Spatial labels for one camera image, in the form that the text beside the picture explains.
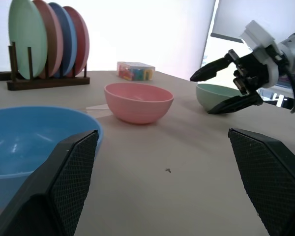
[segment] plastic box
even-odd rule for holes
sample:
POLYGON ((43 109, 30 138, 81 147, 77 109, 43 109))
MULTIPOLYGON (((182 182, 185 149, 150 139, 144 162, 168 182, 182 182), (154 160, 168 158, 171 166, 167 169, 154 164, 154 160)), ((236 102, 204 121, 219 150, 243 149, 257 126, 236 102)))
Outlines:
POLYGON ((118 62, 118 76, 132 81, 146 81, 151 80, 154 66, 146 65, 140 62, 118 62))

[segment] blue bowl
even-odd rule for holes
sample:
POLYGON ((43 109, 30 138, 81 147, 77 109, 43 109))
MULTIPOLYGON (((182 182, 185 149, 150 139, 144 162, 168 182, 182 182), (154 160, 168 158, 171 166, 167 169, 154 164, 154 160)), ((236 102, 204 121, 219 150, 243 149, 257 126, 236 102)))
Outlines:
POLYGON ((93 117, 62 107, 0 110, 0 208, 6 207, 25 179, 46 161, 61 140, 97 129, 96 153, 103 128, 93 117))

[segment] green plate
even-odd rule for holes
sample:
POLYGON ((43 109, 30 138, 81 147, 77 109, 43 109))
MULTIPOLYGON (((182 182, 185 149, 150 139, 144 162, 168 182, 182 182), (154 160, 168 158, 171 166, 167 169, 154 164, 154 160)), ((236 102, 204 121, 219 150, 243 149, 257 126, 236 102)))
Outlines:
POLYGON ((30 79, 28 47, 31 47, 33 76, 44 69, 47 59, 47 34, 40 13, 30 0, 13 0, 9 11, 9 38, 15 42, 20 74, 30 79))

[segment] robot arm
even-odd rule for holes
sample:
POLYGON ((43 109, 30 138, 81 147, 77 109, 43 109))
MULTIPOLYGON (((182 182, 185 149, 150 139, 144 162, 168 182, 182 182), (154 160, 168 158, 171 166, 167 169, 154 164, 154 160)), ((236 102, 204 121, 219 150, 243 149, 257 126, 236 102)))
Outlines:
POLYGON ((229 99, 220 104, 212 114, 241 110, 251 105, 261 105, 262 100, 256 90, 274 86, 279 76, 286 74, 292 84, 295 98, 295 33, 276 45, 274 38, 258 23, 252 21, 246 26, 241 38, 252 49, 252 53, 239 57, 233 50, 221 59, 200 68, 190 81, 206 81, 216 76, 217 71, 227 68, 230 63, 236 65, 234 83, 244 95, 229 99))

